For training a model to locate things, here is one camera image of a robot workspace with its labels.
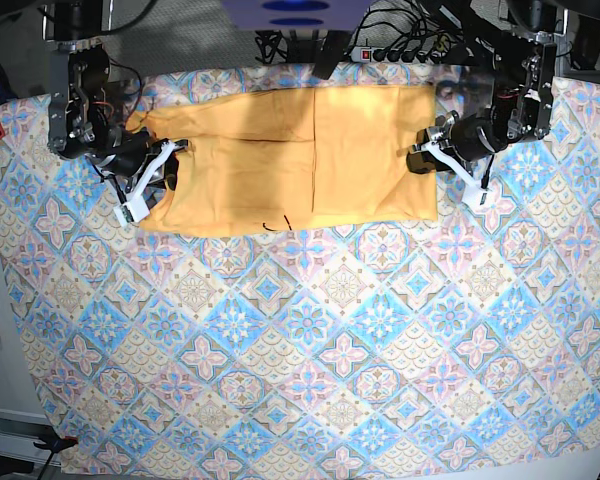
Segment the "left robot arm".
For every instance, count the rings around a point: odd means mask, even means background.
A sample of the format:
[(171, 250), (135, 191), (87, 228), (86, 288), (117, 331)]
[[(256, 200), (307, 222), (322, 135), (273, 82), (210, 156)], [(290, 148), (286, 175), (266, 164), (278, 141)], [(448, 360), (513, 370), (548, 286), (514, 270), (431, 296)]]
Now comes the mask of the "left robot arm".
[(492, 166), (509, 146), (548, 135), (558, 9), (543, 1), (509, 1), (506, 7), (513, 24), (508, 30), (479, 16), (468, 1), (438, 1), (430, 8), (460, 37), (462, 60), (487, 70), (492, 97), (469, 116), (450, 111), (419, 131), (406, 155), (410, 172), (452, 171), (467, 187), (485, 191), (491, 171), (477, 176), (479, 162)]

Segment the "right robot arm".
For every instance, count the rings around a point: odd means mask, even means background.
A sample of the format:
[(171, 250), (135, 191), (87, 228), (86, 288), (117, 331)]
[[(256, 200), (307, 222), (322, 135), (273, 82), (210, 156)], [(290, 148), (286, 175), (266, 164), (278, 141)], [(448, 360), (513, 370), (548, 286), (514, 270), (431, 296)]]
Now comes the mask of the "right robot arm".
[[(144, 82), (137, 70), (109, 56), (103, 39), (136, 27), (155, 6), (148, 1), (133, 19), (117, 27), (103, 23), (113, 9), (111, 1), (51, 1), (36, 8), (43, 19), (43, 38), (55, 47), (50, 63), (49, 149), (64, 160), (86, 158), (100, 179), (111, 184), (120, 203), (136, 196), (150, 208), (176, 187), (178, 161), (171, 153), (153, 168), (151, 163), (167, 141), (147, 127), (126, 127), (140, 106)], [(131, 106), (111, 98), (113, 67), (126, 69), (138, 80)]]

